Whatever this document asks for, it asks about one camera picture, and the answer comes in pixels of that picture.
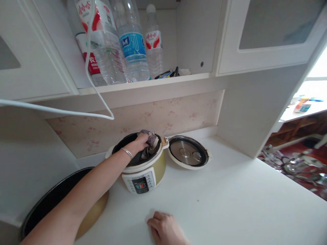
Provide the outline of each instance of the white countertop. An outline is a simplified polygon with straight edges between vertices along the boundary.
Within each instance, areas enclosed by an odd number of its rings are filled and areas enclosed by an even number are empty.
[[[119,178],[76,244],[154,244],[146,221],[156,210],[173,214],[193,245],[327,244],[326,201],[217,136],[199,142],[213,155],[205,168],[183,169],[166,154],[162,182],[141,195]]]
[[[283,120],[285,122],[293,121],[296,119],[300,119],[302,117],[310,116],[313,114],[317,114],[323,111],[327,111],[327,102],[314,102],[314,101],[309,101],[311,102],[311,107],[307,112],[301,112],[301,113],[293,113],[295,105],[286,108],[285,112],[281,116],[280,120]]]

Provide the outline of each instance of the cabinet door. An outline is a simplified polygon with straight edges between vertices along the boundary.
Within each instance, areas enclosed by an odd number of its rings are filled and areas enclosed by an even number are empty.
[[[0,23],[1,99],[79,94],[32,0],[2,1]]]
[[[326,27],[326,0],[230,0],[216,75],[306,63]]]

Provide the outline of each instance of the rice cooker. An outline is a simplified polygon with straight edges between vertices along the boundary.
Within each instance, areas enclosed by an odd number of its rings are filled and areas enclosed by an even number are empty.
[[[136,138],[137,133],[126,136],[117,145],[109,148],[105,158]],[[158,138],[159,142],[152,155],[141,160],[142,152],[137,153],[123,170],[121,177],[131,193],[143,194],[158,186],[166,171],[164,149],[168,149],[168,154],[175,163],[190,170],[202,169],[212,159],[210,151],[192,138],[183,135],[173,136],[169,140],[166,137]]]
[[[116,146],[110,147],[106,158],[119,151],[137,138],[137,133],[123,138]],[[169,147],[166,137],[160,137],[154,153],[145,160],[140,160],[142,152],[137,153],[123,170],[122,178],[128,190],[134,194],[142,194],[153,190],[162,180],[166,171],[163,150]]]

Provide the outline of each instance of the bracelet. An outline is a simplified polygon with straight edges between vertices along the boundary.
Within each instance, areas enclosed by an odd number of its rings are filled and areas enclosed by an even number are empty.
[[[126,148],[121,148],[121,150],[124,150],[130,156],[131,160],[133,159],[133,155],[129,150],[127,150]]]

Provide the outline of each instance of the black inner pot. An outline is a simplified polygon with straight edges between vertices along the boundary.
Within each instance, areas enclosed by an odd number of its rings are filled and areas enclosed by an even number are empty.
[[[138,166],[141,165],[147,161],[150,161],[151,159],[153,159],[155,157],[155,155],[157,154],[157,152],[159,151],[160,145],[161,145],[161,138],[159,135],[156,134],[156,136],[158,136],[159,141],[157,144],[157,147],[154,151],[154,153],[148,157],[145,160],[141,160],[141,156],[142,156],[142,152],[140,151],[139,153],[137,153],[133,159],[129,162],[129,164],[127,165],[127,167],[133,167],[133,166]],[[121,148],[123,148],[124,146],[126,146],[127,144],[133,142],[134,140],[136,140],[137,138],[137,133],[132,133],[130,135],[127,135],[125,138],[123,138],[112,150],[112,153],[116,153],[117,151],[119,151]]]
[[[69,175],[67,178],[60,181],[52,189],[50,189],[41,199],[35,204],[32,210],[25,218],[21,226],[20,236],[23,240],[34,227],[55,207],[74,186],[91,170],[93,167],[87,167]]]

